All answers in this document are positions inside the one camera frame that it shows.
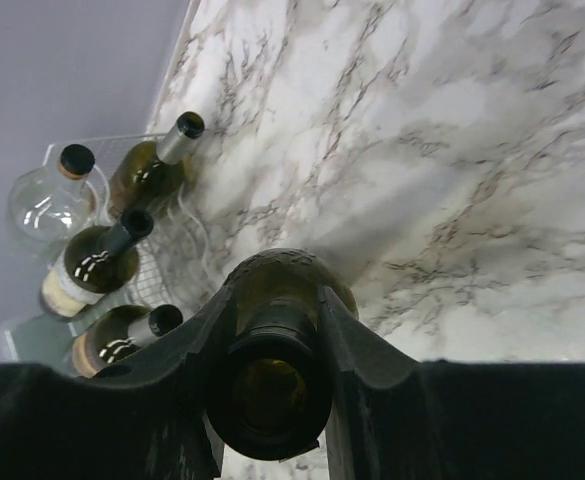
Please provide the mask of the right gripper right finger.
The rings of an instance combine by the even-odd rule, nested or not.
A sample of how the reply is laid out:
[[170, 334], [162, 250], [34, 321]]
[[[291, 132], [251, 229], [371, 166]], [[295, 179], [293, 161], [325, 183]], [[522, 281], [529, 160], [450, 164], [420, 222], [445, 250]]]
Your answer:
[[417, 362], [355, 318], [329, 287], [318, 289], [318, 334], [332, 382], [326, 426], [330, 477], [400, 479], [409, 377]]

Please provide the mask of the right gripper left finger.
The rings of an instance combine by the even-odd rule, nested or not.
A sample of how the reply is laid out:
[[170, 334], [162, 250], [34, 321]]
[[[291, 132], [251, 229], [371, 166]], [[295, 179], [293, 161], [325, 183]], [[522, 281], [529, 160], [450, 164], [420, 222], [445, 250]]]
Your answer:
[[237, 304], [221, 288], [192, 318], [94, 379], [130, 394], [121, 439], [95, 463], [94, 479], [215, 479], [224, 443], [210, 426], [205, 390], [234, 332]]

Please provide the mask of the green bottle brown label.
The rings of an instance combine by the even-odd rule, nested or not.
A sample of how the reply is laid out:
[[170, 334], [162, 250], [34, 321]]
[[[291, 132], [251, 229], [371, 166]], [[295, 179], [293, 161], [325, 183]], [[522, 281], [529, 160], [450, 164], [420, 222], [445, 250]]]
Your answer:
[[74, 340], [73, 368], [80, 376], [91, 378], [156, 342], [183, 321], [181, 310], [171, 304], [115, 307]]

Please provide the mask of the green bottle white label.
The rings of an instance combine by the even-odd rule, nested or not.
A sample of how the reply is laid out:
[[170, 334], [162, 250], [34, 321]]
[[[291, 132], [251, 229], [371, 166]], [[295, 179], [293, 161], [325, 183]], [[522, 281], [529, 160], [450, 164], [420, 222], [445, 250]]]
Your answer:
[[96, 225], [75, 235], [43, 280], [45, 307], [66, 318], [125, 286], [140, 264], [137, 245], [153, 230], [143, 208], [129, 207], [112, 225]]

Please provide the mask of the green bottle silver neck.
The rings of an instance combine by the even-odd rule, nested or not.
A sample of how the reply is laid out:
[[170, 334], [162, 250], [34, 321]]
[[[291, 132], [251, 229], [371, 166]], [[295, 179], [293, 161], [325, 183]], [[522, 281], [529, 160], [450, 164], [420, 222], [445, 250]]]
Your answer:
[[108, 214], [118, 219], [131, 206], [150, 211], [177, 191], [187, 180], [185, 160], [205, 129], [198, 113], [186, 111], [161, 139], [133, 146], [109, 180]]

